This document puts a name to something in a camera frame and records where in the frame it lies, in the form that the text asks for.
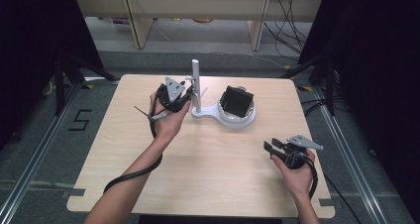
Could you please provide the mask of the white key stand with post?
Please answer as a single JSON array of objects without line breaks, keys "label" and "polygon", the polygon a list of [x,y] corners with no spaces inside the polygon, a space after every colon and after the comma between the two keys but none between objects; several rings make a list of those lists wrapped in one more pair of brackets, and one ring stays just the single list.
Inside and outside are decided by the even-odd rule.
[{"label": "white key stand with post", "polygon": [[255,107],[256,117],[253,120],[252,123],[246,123],[246,124],[232,124],[224,121],[219,114],[217,103],[219,99],[212,105],[204,106],[201,103],[201,98],[204,95],[204,93],[207,91],[207,89],[202,90],[201,84],[200,84],[200,63],[198,59],[193,59],[191,61],[192,65],[192,75],[186,76],[186,79],[188,79],[191,83],[195,84],[195,96],[192,99],[192,104],[190,107],[190,112],[194,118],[212,118],[216,121],[218,121],[223,126],[230,128],[230,129],[244,129],[247,126],[251,125],[256,117],[257,117],[257,109]]}]

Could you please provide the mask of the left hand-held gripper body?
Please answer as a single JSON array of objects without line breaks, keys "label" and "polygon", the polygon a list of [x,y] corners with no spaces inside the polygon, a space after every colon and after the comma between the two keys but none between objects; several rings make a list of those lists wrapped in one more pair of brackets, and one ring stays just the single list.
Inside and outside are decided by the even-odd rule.
[{"label": "left hand-held gripper body", "polygon": [[185,82],[177,82],[170,77],[165,78],[165,84],[162,84],[157,90],[157,98],[160,104],[169,112],[176,113],[180,111],[187,102],[187,91]]}]

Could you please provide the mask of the aluminium floor rail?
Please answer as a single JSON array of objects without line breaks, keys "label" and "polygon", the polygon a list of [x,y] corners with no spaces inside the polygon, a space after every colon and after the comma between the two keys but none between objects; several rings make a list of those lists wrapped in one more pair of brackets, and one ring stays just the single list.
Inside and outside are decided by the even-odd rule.
[{"label": "aluminium floor rail", "polygon": [[375,197],[372,188],[368,184],[368,181],[363,174],[361,167],[359,166],[350,146],[337,122],[335,116],[330,112],[330,109],[326,104],[320,108],[324,119],[329,127],[330,132],[335,140],[335,143],[340,151],[344,163],[349,171],[350,176],[354,182],[354,185],[360,195],[362,202],[365,205],[367,213],[373,224],[388,224],[388,220],[384,215],[384,212]]},{"label": "aluminium floor rail", "polygon": [[72,85],[64,96],[64,105],[52,117],[51,122],[36,149],[30,156],[19,178],[13,182],[9,194],[0,205],[0,224],[9,224],[21,204],[35,174],[38,172],[45,156],[47,155],[74,97],[81,89],[81,85]]}]

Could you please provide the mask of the person's left hand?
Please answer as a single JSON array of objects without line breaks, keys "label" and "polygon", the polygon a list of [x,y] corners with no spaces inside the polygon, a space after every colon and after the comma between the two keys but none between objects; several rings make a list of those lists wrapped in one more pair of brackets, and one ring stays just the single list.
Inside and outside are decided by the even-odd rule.
[{"label": "person's left hand", "polygon": [[169,144],[181,129],[183,119],[189,111],[190,102],[187,101],[183,108],[155,121],[155,141],[161,144]]}]

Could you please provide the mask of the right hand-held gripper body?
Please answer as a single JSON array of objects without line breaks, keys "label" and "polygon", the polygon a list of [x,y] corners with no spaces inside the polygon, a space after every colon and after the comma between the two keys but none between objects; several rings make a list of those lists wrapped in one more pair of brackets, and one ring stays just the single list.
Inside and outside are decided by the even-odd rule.
[{"label": "right hand-held gripper body", "polygon": [[295,135],[286,140],[280,148],[283,150],[281,159],[284,164],[291,169],[301,168],[307,159],[307,150],[314,149],[322,151],[323,146],[313,142],[312,140],[304,137],[303,135]]}]

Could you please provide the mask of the black metal stand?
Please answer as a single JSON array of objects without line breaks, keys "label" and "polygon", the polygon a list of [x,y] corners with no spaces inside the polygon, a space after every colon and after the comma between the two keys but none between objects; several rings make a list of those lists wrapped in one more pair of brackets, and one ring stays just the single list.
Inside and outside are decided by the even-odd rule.
[{"label": "black metal stand", "polygon": [[319,53],[315,57],[300,64],[298,67],[281,75],[280,78],[291,78],[294,75],[312,67],[313,70],[309,76],[309,82],[312,85],[320,85],[325,82],[326,97],[325,105],[331,116],[335,115],[333,108],[333,91],[334,91],[334,65],[327,53]]},{"label": "black metal stand", "polygon": [[86,79],[80,71],[82,67],[87,68],[88,70],[96,73],[97,75],[100,75],[108,81],[119,80],[119,77],[107,72],[102,66],[91,63],[80,56],[64,52],[59,53],[54,64],[56,115],[58,115],[66,105],[64,78],[67,77],[71,85],[81,85],[86,82]]}]

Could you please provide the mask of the beige wooden desk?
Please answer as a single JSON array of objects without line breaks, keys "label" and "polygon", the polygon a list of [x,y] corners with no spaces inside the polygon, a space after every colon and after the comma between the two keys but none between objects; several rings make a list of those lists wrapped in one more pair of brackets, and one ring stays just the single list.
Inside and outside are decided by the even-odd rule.
[{"label": "beige wooden desk", "polygon": [[310,23],[322,0],[76,0],[85,17],[126,18],[134,46],[145,46],[154,18],[239,20],[248,23],[257,51],[263,22],[290,19]]}]

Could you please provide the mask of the person's right hand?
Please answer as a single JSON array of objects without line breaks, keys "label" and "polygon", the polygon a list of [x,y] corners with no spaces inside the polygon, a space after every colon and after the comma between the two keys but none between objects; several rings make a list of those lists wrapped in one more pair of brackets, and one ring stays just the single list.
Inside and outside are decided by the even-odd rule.
[{"label": "person's right hand", "polygon": [[272,155],[271,160],[279,168],[287,190],[292,197],[297,199],[310,199],[310,188],[313,174],[309,165],[304,165],[299,169],[290,169],[277,156]]}]

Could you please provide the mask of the black curtain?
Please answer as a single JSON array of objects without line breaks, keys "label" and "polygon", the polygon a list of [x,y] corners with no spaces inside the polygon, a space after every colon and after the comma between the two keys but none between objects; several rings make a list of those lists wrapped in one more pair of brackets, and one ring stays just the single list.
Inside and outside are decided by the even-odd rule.
[{"label": "black curtain", "polygon": [[329,41],[348,105],[420,224],[420,0],[322,0],[300,59]]},{"label": "black curtain", "polygon": [[58,61],[103,66],[76,0],[0,0],[0,149],[40,99]]}]

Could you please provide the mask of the black square box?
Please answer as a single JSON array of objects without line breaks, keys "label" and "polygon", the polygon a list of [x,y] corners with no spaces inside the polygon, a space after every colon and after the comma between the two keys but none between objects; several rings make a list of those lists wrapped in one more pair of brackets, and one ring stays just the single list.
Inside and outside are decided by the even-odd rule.
[{"label": "black square box", "polygon": [[224,112],[245,118],[254,100],[254,95],[240,87],[228,85],[219,104]]}]

